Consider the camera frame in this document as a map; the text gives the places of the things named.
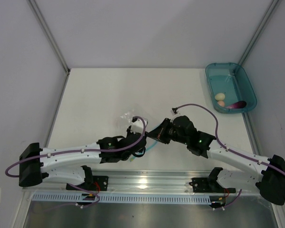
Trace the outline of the clear zip top bag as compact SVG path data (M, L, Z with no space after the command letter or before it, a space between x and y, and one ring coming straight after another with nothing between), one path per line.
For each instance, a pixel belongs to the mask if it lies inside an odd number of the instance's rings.
M140 106L133 106L122 113L116 118L115 126L118 131L125 130L128 127L132 127L130 132L142 133L143 122L141 119L135 118L135 116L141 117L145 122L145 133L150 132L159 126L159 121L153 118L149 113L143 110Z

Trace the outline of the pink egg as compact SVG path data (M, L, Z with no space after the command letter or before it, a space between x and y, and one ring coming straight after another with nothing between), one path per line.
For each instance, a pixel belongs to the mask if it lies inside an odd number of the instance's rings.
M222 101L222 100L218 101L217 103L218 103L218 105L220 105L220 106L222 106L222 107L224 107L224 106L225 106L225 102L224 102L224 101Z

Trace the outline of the cream white egg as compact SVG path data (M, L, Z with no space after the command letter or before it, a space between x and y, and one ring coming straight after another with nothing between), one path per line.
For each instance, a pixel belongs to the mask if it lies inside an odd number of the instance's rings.
M216 95L215 95L215 99L217 100L217 101L223 101L224 99L225 99L225 94L224 93L217 93Z

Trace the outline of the purple eggplant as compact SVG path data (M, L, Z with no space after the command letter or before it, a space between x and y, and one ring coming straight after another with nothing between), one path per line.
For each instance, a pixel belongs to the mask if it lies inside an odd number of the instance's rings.
M227 109L242 109L245 108L247 103L245 101L238 101L231 105L226 106Z

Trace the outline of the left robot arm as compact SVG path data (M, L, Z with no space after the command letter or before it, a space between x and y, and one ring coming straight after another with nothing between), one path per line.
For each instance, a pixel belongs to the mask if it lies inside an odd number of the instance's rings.
M67 189L78 186L88 190L94 179L91 164L126 161L131 155L143 156L146 134L105 137L83 148L41 148L38 142L31 143L20 155L19 186L33 187L42 182L66 183Z

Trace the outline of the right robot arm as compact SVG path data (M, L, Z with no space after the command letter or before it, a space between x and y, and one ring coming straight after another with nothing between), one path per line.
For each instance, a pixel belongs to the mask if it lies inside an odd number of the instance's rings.
M273 204L282 206L285 203L285 160L278 155L268 158L245 151L237 152L217 137L198 131L187 116L172 120L166 118L147 136L164 144L170 141L184 144L194 155L224 162L237 169L214 168L207 180L211 191L221 188L258 191Z

